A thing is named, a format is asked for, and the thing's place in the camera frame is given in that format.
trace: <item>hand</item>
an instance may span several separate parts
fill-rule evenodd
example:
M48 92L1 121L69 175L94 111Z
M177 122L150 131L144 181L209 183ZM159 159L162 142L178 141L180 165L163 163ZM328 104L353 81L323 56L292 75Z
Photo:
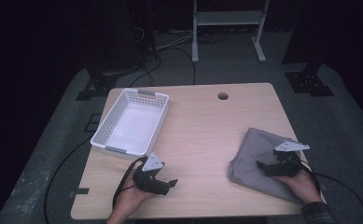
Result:
M123 223L128 216L133 214L143 201L147 198L154 196L154 193L149 193L132 187L134 185L133 174L135 170L132 170L126 179L123 188L124 191L118 196L117 203L115 204L114 210L107 220L107 224L120 224Z
M313 180L304 170L300 170L293 177L272 176L272 178L288 185L295 195L297 195L305 204L323 202L320 193L314 186Z

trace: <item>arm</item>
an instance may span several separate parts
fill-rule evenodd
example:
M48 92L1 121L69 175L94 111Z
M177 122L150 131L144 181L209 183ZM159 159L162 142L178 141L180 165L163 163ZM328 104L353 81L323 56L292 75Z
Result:
M272 178L288 185L295 195L303 201L302 213L308 224L336 223L328 206L321 199L320 193L317 192L313 180L305 171L300 170L293 177L273 176Z
M153 193L142 191L137 187L132 187L134 186L134 181L132 179L134 172L135 170L132 170L129 174L124 185L125 190L118 196L114 210L106 222L107 224L124 223L128 216L137 211L137 208L141 205L141 203L143 203L143 201L154 195Z

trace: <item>light wood tabletop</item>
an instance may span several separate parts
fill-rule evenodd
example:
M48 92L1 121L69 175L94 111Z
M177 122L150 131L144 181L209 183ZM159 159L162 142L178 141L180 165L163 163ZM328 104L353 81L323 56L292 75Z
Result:
M178 179L167 195L145 201L130 218L246 217L299 214L300 205L230 182L230 161L248 128L297 140L269 83L136 88L169 95L169 111L154 152L165 162L156 176ZM122 89L114 89L105 114ZM229 96L218 98L220 93ZM115 190L131 160L92 147L71 211L74 219L107 218Z

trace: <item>sleeve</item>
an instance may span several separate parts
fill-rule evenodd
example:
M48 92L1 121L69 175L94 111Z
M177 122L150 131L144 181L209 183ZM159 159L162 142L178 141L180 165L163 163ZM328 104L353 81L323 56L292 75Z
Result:
M337 223L325 203L307 203L302 207L302 213L307 224Z

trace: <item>dark background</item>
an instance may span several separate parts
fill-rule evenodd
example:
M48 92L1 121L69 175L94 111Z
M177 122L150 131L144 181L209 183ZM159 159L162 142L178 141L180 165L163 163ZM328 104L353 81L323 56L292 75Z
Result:
M260 8L256 1L229 2L202 0L200 9ZM118 13L111 18L108 7L100 11L101 3ZM0 210L74 75L86 67L130 68L144 60L145 46L135 45L132 29L147 25L144 2L130 1L129 15L121 3L0 1ZM192 1L152 4L155 30L191 28ZM114 23L105 23L103 15ZM306 63L318 46L323 62L341 75L363 109L363 1L271 1L265 30L292 27L284 63Z

